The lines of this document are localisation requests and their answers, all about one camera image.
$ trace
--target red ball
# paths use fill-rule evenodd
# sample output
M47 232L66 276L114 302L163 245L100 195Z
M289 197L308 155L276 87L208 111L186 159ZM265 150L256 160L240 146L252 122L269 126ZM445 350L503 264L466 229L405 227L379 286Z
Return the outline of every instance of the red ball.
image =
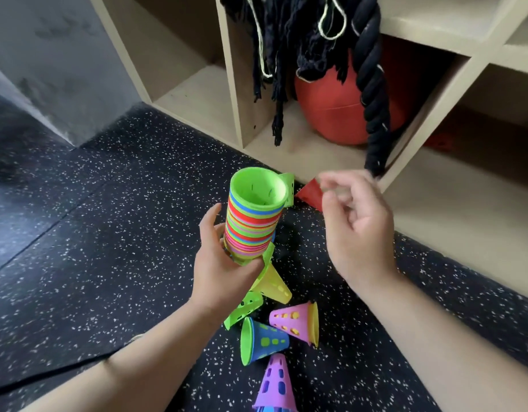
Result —
M426 62L419 45L383 37L381 65L390 97L391 130L400 128L418 109L422 90L420 76ZM350 66L344 84L336 79L334 68L315 82L295 78L296 95L304 116L331 142L349 145L367 142L367 122L359 102L361 92L356 86L356 75Z

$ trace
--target stacked colorful cups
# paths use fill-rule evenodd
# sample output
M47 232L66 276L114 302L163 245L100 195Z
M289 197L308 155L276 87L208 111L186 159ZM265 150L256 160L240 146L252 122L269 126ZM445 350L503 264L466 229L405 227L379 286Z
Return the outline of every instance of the stacked colorful cups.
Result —
M287 197L287 185L269 169L246 167L233 175L224 241L235 259L254 259L266 251Z

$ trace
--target wooden shelving unit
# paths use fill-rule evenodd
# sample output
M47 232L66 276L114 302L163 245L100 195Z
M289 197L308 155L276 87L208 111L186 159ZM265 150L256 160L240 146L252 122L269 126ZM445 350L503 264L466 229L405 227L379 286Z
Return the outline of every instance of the wooden shelving unit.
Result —
M294 102L274 147L274 105L253 101L250 38L218 0L92 2L145 102L304 182L363 166L363 150L320 137ZM397 228L528 295L528 146L503 140L528 131L456 108L489 64L528 73L528 0L379 3L385 34L457 55L380 180ZM443 121L458 135L451 155L422 148Z

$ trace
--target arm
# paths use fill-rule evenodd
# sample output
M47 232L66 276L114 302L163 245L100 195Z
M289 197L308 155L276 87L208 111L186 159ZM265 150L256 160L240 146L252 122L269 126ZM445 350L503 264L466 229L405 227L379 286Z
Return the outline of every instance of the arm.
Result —
M401 275L393 217L370 175L323 173L327 249L444 412L528 410L528 369L467 328Z
M190 300L109 360L43 396L24 410L48 412L164 411L220 324L241 302L263 269L261 259L235 264L214 226L217 204L201 221Z

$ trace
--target forearm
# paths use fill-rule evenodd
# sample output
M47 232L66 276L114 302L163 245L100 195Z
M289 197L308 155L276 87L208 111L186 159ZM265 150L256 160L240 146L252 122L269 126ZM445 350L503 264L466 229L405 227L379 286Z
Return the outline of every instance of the forearm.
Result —
M409 280L361 296L444 412L528 410L528 369Z
M222 320L221 313L188 302L26 411L164 411Z

